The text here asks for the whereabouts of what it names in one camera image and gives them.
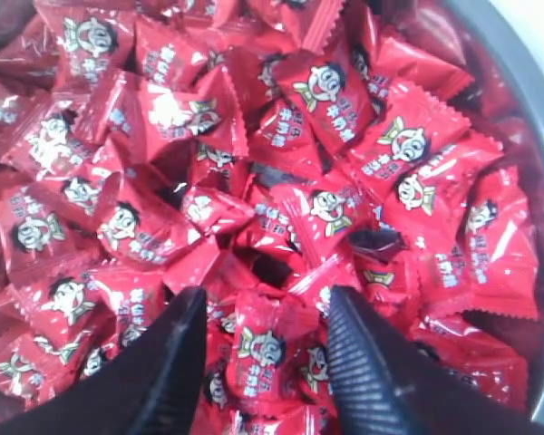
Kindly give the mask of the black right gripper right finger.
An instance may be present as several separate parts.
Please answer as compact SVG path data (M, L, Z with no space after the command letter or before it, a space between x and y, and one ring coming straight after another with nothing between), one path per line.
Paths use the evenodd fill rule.
M331 288L327 364L344 434L544 434L450 376L350 286Z

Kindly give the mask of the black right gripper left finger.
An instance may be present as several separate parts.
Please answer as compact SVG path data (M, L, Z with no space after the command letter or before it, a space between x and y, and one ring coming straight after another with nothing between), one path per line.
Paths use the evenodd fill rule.
M187 287L97 373L0 423L0 434L188 434L207 356L207 294Z

